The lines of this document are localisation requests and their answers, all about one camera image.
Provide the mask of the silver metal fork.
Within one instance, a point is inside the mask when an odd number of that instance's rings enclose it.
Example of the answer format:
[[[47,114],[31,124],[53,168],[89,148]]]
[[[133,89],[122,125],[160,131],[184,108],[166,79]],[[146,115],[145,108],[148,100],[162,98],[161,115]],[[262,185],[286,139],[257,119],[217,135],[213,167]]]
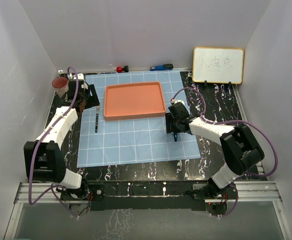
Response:
[[[98,105],[98,106],[96,107],[96,114],[95,114],[95,133],[98,132],[99,111],[100,111],[100,105]]]

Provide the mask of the pink floral mug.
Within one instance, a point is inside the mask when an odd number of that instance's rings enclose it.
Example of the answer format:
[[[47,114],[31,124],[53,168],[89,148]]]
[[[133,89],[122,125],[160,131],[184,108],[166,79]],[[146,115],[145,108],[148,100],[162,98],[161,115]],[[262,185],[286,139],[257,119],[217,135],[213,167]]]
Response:
[[[59,76],[52,81],[52,86],[55,89],[56,94],[61,98],[65,93],[68,92],[68,79]]]

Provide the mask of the orange plastic tray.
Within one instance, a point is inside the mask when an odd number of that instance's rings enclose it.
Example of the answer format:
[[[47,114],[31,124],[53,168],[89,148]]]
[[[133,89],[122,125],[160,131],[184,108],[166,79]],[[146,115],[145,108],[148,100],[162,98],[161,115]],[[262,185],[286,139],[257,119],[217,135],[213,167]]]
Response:
[[[158,81],[115,84],[105,88],[105,121],[162,117],[165,113],[165,98]]]

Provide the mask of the blue checked tablecloth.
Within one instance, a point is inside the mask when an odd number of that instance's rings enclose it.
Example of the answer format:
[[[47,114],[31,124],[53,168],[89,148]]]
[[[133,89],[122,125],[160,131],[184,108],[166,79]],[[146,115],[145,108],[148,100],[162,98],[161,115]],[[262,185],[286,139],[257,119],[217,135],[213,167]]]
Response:
[[[133,73],[106,73],[86,76],[94,84],[99,101],[104,103],[105,88],[115,84],[160,82],[166,105],[183,83],[179,71],[138,71]],[[149,163],[199,159],[196,137],[187,133],[166,133],[164,117],[105,121],[99,111],[98,132],[95,133],[96,109],[86,109],[81,118],[77,167]]]

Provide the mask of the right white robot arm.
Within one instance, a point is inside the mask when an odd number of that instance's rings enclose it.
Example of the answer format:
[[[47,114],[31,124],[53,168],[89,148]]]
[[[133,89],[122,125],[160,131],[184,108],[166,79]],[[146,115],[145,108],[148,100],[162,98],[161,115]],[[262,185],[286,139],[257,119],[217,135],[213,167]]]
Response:
[[[250,128],[208,123],[199,116],[191,115],[183,101],[173,101],[165,114],[166,132],[187,133],[204,137],[221,146],[225,161],[223,166],[199,189],[185,191],[186,195],[200,199],[221,198],[237,178],[264,159],[264,152]]]

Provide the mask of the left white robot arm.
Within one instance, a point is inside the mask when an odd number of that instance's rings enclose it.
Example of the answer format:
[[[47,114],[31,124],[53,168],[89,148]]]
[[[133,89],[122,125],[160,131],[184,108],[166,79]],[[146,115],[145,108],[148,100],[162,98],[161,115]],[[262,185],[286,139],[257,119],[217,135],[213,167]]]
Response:
[[[86,179],[66,167],[61,147],[84,110],[99,105],[93,84],[84,80],[68,82],[68,91],[59,99],[54,116],[43,133],[23,147],[26,175],[30,182],[55,184],[59,192],[74,195],[79,200],[88,196]]]

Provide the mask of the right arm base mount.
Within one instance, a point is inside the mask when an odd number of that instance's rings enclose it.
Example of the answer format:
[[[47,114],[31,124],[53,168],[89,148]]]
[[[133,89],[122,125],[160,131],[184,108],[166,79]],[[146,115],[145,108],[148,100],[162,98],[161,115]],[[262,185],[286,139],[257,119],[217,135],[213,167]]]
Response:
[[[190,190],[185,190],[183,195],[190,196],[195,200],[216,200],[226,202],[230,197],[236,197],[235,185],[231,184],[219,189],[208,183],[195,183]]]

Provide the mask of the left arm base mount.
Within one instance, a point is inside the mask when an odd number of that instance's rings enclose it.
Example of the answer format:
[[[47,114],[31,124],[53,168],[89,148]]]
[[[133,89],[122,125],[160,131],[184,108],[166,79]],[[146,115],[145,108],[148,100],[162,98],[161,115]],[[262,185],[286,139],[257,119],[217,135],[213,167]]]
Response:
[[[91,184],[83,180],[80,188],[70,189],[66,187],[57,187],[56,191],[61,193],[63,200],[78,201],[102,201],[104,200],[104,186],[100,184]]]

